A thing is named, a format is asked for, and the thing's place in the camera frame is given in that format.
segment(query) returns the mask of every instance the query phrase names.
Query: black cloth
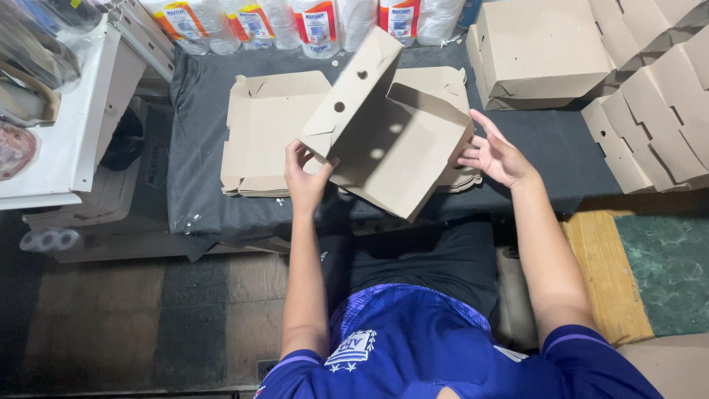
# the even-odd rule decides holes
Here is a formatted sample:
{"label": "black cloth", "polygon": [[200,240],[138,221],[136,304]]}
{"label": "black cloth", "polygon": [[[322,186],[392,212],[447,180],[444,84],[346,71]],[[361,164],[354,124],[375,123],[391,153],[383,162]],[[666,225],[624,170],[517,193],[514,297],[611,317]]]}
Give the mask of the black cloth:
{"label": "black cloth", "polygon": [[[290,232],[289,198],[228,197],[220,190],[223,143],[229,136],[226,127],[229,90],[235,76],[320,70],[334,84],[351,56],[311,60],[300,50],[263,50],[194,57],[177,49],[176,69],[170,84],[175,115],[167,182],[169,227],[183,238],[184,247],[190,250],[192,258],[200,256],[216,242],[244,246]],[[339,62],[338,67],[332,66],[333,60]],[[437,66],[464,68],[470,106],[482,109],[464,43],[453,42],[444,48],[406,48],[399,63],[401,68]],[[571,213],[584,197],[621,193],[580,112],[485,114],[539,170],[554,210]],[[478,133],[484,136],[482,129]],[[433,195],[419,217],[443,222],[476,213],[510,210],[510,191],[484,177],[482,185],[466,192]],[[366,222],[385,215],[364,200],[330,192],[317,215],[317,223],[323,226]]]}
{"label": "black cloth", "polygon": [[403,283],[436,290],[490,320],[498,299],[490,222],[450,222],[355,237],[318,236],[328,312],[365,288]]}

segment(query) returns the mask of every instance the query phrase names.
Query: barcode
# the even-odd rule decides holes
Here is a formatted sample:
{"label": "barcode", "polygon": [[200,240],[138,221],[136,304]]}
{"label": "barcode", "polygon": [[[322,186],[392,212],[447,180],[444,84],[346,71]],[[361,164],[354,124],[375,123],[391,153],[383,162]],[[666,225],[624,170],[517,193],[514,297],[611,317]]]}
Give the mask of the barcode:
{"label": "barcode", "polygon": [[194,31],[194,28],[192,28],[192,24],[189,22],[178,22],[177,28],[183,32],[184,31]]}

